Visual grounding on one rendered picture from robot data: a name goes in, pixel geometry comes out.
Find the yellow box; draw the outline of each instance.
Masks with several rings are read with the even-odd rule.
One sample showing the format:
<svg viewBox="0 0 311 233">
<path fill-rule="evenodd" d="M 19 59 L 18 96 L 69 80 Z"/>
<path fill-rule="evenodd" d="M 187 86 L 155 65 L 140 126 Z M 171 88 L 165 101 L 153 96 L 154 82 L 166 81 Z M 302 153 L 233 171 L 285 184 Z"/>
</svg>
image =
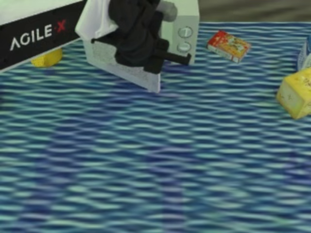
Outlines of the yellow box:
<svg viewBox="0 0 311 233">
<path fill-rule="evenodd" d="M 311 113 L 311 68 L 284 78 L 276 99 L 294 119 Z"/>
<path fill-rule="evenodd" d="M 57 49 L 32 59 L 31 63 L 35 67 L 51 67 L 56 65 L 60 60 L 62 60 L 62 57 L 63 57 L 63 50 Z"/>
</svg>

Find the brown background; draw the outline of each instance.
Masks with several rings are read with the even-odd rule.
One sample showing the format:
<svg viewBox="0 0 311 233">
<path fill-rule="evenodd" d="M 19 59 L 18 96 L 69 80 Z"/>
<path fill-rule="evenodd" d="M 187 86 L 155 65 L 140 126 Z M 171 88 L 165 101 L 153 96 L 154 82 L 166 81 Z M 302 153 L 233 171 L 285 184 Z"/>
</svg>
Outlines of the brown background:
<svg viewBox="0 0 311 233">
<path fill-rule="evenodd" d="M 201 21 L 311 21 L 311 0 L 199 0 Z"/>
</svg>

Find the yellow cube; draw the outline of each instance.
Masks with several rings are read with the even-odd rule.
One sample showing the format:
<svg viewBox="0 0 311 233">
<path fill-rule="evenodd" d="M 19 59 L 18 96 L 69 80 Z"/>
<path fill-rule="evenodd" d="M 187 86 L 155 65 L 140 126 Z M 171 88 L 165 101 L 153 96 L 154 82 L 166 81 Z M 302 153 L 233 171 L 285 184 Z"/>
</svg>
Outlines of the yellow cube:
<svg viewBox="0 0 311 233">
<path fill-rule="evenodd" d="M 311 113 L 311 68 L 284 78 L 276 99 L 294 119 Z"/>
<path fill-rule="evenodd" d="M 60 48 L 32 59 L 31 63 L 35 67 L 51 67 L 56 65 L 60 60 L 62 60 L 62 57 L 63 51 Z"/>
</svg>

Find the table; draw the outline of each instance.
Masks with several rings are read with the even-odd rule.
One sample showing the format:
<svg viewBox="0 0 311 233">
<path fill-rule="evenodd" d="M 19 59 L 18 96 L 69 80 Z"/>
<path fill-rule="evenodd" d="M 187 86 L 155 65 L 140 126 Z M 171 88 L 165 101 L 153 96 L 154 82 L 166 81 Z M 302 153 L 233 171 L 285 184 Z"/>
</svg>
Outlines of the table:
<svg viewBox="0 0 311 233">
<path fill-rule="evenodd" d="M 239 65 L 218 29 L 252 43 Z M 311 232 L 311 118 L 276 102 L 309 23 L 202 23 L 152 94 L 85 60 L 1 74 L 0 232 Z"/>
</svg>

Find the water pattern tablecloth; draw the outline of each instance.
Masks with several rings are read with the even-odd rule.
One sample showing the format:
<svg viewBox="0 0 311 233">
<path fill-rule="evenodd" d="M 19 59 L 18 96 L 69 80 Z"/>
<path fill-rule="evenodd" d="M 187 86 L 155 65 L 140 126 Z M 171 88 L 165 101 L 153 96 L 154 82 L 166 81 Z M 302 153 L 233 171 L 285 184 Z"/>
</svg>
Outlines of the water pattern tablecloth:
<svg viewBox="0 0 311 233">
<path fill-rule="evenodd" d="M 241 64 L 205 48 L 219 29 Z M 0 75 L 0 233 L 309 233 L 311 118 L 275 100 L 308 23 L 202 23 L 160 94 L 88 65 Z"/>
</svg>

